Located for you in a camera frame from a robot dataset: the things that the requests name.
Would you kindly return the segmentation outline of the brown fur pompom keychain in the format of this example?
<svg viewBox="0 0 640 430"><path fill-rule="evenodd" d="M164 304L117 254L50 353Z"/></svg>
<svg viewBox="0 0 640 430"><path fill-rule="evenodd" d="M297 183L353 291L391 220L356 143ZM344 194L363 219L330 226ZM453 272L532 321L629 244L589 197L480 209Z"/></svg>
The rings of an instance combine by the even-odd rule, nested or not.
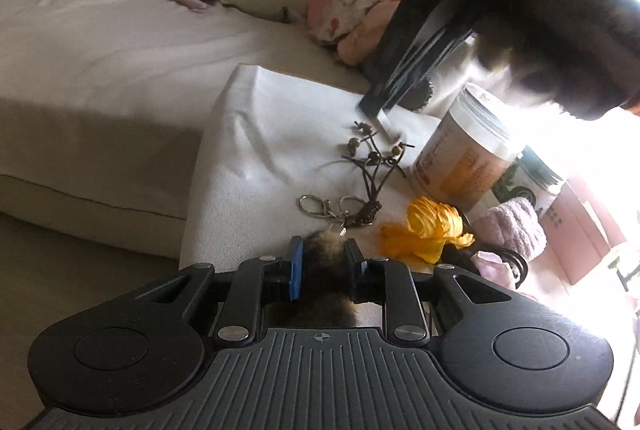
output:
<svg viewBox="0 0 640 430"><path fill-rule="evenodd" d="M400 170L410 147L399 142L384 151L378 147L378 132L370 124L357 121L354 130L343 159L360 171L366 195L346 195L336 205L316 195L296 200L301 213L328 222L326 229L304 239L302 289L294 314L294 324L299 327L348 328L357 324L355 304L348 292L347 233L374 223L382 210L382 188Z"/></svg>

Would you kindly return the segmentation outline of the yellow fabric flower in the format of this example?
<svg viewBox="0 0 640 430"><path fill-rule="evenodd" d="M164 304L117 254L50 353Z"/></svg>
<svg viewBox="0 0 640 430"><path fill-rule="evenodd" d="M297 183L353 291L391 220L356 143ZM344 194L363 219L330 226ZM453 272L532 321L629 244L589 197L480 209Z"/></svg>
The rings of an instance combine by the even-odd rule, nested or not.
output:
<svg viewBox="0 0 640 430"><path fill-rule="evenodd" d="M405 223L380 228L378 249L382 257L405 263L413 272L431 273L447 245L465 249L474 241L456 208L421 196L409 203Z"/></svg>

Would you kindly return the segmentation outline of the black hair claw clip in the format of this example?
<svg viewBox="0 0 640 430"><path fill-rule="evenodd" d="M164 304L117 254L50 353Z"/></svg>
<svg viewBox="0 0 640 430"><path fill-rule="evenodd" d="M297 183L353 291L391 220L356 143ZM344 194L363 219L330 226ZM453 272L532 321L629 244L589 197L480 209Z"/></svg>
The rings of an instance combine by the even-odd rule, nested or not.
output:
<svg viewBox="0 0 640 430"><path fill-rule="evenodd" d="M528 263L521 254L485 242L474 242L467 248L446 245L440 263L465 269L497 285L516 290L528 276Z"/></svg>

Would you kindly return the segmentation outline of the pink floral blanket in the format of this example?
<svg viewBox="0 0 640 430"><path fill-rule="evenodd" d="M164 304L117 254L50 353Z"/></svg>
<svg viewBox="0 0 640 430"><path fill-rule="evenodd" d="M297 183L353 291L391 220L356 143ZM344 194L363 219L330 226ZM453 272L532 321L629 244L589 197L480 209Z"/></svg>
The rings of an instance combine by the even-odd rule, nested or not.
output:
<svg viewBox="0 0 640 430"><path fill-rule="evenodd" d="M375 51L400 1L308 0L308 34L355 67Z"/></svg>

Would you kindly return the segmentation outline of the orange label plastic jar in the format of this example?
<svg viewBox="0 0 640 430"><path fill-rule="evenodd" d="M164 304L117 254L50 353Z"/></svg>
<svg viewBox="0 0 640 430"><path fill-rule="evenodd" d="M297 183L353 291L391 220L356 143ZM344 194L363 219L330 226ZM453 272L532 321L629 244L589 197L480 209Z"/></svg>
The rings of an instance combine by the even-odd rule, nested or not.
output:
<svg viewBox="0 0 640 430"><path fill-rule="evenodd" d="M468 212L523 147L506 104L468 83L411 165L410 182L418 194Z"/></svg>

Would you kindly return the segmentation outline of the green lid glass jar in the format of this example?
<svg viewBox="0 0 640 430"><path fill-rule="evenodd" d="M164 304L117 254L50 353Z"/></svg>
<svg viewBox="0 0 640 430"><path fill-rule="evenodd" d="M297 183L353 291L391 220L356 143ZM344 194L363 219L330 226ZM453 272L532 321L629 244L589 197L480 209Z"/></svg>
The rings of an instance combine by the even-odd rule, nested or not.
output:
<svg viewBox="0 0 640 430"><path fill-rule="evenodd" d="M532 148L525 147L491 191L500 203L516 197L527 199L541 219L559 196L565 182L566 179L553 171Z"/></svg>

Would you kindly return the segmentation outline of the purple fluffy scrunchie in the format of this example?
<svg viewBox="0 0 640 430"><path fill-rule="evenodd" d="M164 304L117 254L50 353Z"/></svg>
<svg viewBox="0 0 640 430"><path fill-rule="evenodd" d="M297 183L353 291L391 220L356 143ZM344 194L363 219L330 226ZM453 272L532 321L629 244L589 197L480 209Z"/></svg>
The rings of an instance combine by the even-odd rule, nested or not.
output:
<svg viewBox="0 0 640 430"><path fill-rule="evenodd" d="M547 237L538 216L523 197L515 197L487 210L472 222L481 241L518 253L529 262L546 249Z"/></svg>

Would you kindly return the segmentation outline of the pink storage box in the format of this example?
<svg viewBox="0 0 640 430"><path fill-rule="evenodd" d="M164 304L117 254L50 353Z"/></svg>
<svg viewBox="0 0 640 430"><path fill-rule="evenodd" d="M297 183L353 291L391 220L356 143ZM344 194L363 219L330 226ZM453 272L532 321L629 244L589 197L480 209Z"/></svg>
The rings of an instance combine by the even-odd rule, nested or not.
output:
<svg viewBox="0 0 640 430"><path fill-rule="evenodd" d="M578 181L567 182L541 219L544 252L529 263L522 290L552 295L577 285L628 241L604 202Z"/></svg>

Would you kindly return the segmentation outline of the beige sofa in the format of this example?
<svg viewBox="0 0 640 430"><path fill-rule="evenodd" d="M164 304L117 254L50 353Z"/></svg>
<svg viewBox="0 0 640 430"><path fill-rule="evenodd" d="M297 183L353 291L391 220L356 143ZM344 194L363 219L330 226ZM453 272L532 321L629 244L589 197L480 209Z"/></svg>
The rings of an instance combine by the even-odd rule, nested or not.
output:
<svg viewBox="0 0 640 430"><path fill-rule="evenodd" d="M177 257L205 123L238 64L362 93L306 0L1 0L1 210Z"/></svg>

